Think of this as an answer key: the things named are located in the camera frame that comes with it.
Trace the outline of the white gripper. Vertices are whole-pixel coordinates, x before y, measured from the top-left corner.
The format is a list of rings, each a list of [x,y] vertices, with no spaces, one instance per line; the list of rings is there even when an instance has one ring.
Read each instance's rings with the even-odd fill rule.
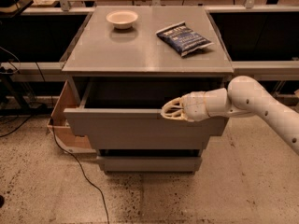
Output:
[[[165,119],[194,122],[209,118],[203,91],[193,91],[181,98],[170,100],[162,107],[162,110],[161,115]]]

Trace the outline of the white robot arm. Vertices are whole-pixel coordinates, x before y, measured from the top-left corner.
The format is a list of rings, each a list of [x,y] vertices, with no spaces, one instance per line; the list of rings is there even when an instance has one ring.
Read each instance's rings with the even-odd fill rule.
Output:
[[[296,154],[299,154],[299,114],[277,101],[251,77],[235,77],[227,89],[192,91],[167,102],[161,111],[165,119],[188,122],[247,114],[256,115],[264,120]]]

